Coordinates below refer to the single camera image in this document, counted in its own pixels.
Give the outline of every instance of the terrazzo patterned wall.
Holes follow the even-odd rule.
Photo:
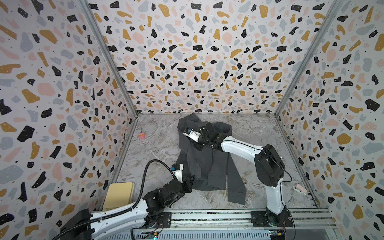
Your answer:
[[[345,1],[278,117],[344,239],[384,235],[384,1]]]
[[[98,208],[131,113],[75,1],[0,1],[0,238]]]
[[[138,112],[274,112],[331,0],[89,0]]]

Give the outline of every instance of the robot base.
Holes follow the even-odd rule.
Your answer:
[[[251,217],[253,227],[284,227],[284,222],[286,227],[293,227],[292,218],[285,208],[278,215],[268,209],[266,211],[252,211]]]

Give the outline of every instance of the pink object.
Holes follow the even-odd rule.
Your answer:
[[[139,134],[139,138],[140,138],[140,139],[144,139],[145,137],[146,137],[145,133],[142,133],[142,132],[141,132],[141,133]]]

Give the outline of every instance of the gray marble surface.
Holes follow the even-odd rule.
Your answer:
[[[134,182],[136,185],[134,200],[137,199],[141,188],[144,168],[149,160],[160,159],[168,166],[177,160],[179,136],[177,124],[179,118],[186,115],[139,115],[137,126],[129,145],[127,155],[119,173],[118,182]],[[295,164],[290,157],[283,137],[281,136],[274,118],[269,115],[240,115],[240,114],[199,114],[202,121],[225,122],[232,125],[232,136],[236,139],[265,146],[271,144],[278,151],[293,177],[293,181],[284,183],[283,199],[288,208],[313,208],[313,201],[308,196],[302,196],[293,190],[293,185],[302,184]],[[145,139],[138,138],[145,133]],[[247,189],[246,204],[236,204],[227,201],[227,190],[204,192],[193,190],[186,194],[172,209],[263,209],[266,207],[265,187],[256,175],[255,165],[237,155],[231,154],[237,170]],[[290,177],[285,174],[284,181]],[[156,188],[162,187],[171,180],[169,172],[160,164],[152,163],[147,171],[143,195]]]

